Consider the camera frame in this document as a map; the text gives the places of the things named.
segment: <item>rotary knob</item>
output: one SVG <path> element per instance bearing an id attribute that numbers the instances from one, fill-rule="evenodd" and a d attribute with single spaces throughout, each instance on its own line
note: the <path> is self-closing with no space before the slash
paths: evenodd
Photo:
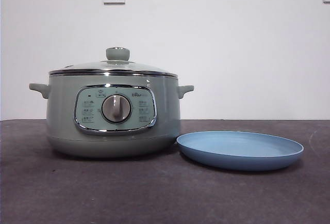
<path id="1" fill-rule="evenodd" d="M 103 102 L 102 113 L 110 122 L 122 122 L 130 114 L 130 103 L 124 96 L 112 95 Z"/>

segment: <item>glass lid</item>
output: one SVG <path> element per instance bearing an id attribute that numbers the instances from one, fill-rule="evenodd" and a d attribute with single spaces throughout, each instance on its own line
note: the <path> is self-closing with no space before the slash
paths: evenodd
<path id="1" fill-rule="evenodd" d="M 169 73 L 160 68 L 151 67 L 144 64 L 128 61 L 129 50 L 123 47 L 110 47 L 106 50 L 108 60 L 99 62 L 83 63 L 71 65 L 59 70 L 50 71 L 54 74 L 84 75 L 91 73 L 109 73 L 115 75 L 126 74 L 151 74 L 177 77 L 176 74 Z"/>

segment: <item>lid knob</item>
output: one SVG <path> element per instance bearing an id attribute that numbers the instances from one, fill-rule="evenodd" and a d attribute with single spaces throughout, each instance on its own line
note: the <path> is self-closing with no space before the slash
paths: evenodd
<path id="1" fill-rule="evenodd" d="M 124 47 L 110 47 L 106 50 L 108 60 L 128 60 L 129 50 Z"/>

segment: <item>dark gray table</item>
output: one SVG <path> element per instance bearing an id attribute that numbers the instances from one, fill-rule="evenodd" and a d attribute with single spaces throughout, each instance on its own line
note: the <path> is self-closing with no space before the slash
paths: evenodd
<path id="1" fill-rule="evenodd" d="M 177 145 L 92 160 L 53 151 L 45 120 L 1 122 L 1 223 L 330 223 L 330 121 L 184 120 L 182 133 L 233 130 L 300 142 L 271 172 L 195 163 Z"/>

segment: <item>blue dish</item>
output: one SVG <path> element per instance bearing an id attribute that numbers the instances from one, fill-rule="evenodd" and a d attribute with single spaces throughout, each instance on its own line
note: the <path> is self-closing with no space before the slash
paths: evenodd
<path id="1" fill-rule="evenodd" d="M 266 171 L 295 162 L 304 147 L 286 138 L 234 131 L 205 131 L 177 138 L 187 157 L 205 165 L 231 170 Z"/>

